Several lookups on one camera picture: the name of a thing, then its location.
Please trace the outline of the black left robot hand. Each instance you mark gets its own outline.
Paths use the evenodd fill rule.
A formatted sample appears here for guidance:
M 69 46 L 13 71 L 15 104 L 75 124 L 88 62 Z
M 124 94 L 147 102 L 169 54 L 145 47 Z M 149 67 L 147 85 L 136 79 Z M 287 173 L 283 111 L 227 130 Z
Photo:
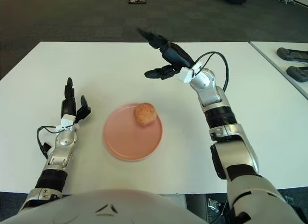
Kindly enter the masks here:
M 88 106 L 85 96 L 81 96 L 80 102 L 81 108 L 76 110 L 75 90 L 73 88 L 73 81 L 69 77 L 64 87 L 64 100 L 61 105 L 61 122 L 60 125 L 56 126 L 56 132 L 73 130 L 75 124 L 78 124 L 79 121 L 85 119 L 91 113 L 91 108 Z

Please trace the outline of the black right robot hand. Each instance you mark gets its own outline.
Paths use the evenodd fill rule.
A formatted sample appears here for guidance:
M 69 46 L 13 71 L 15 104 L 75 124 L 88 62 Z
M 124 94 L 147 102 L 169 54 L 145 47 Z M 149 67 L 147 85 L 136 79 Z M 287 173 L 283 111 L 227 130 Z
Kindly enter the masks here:
M 180 73 L 183 67 L 192 68 L 194 60 L 177 44 L 170 42 L 161 35 L 138 28 L 139 34 L 145 38 L 154 49 L 159 49 L 164 60 L 169 64 L 161 68 L 146 71 L 148 79 L 165 80 Z

